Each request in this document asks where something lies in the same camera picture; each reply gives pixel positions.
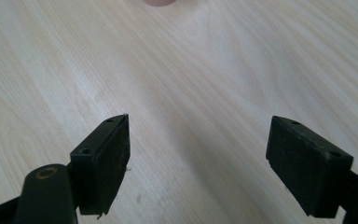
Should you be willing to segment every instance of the pink object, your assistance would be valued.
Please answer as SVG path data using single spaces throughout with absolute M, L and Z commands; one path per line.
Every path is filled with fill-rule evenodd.
M 144 0 L 146 4 L 152 7 L 164 7 L 174 1 L 175 0 Z

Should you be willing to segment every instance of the wooden table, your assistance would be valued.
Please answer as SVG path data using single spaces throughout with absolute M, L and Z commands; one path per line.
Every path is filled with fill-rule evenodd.
M 123 113 L 131 170 L 81 223 L 341 223 L 306 217 L 265 153 L 279 115 L 358 172 L 358 1 L 0 1 L 0 203 Z

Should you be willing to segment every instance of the white wooden tabletop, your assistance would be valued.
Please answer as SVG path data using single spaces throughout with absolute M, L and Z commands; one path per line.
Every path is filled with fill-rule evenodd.
M 123 113 L 131 170 L 80 223 L 342 223 L 307 217 L 265 154 L 278 115 L 358 172 L 358 0 L 0 0 L 0 203 Z

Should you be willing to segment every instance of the wood grain surface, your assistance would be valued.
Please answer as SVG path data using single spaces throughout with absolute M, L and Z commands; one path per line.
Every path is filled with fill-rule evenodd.
M 0 0 L 0 203 L 123 113 L 131 170 L 80 223 L 342 223 L 307 217 L 265 153 L 279 115 L 358 172 L 358 0 Z

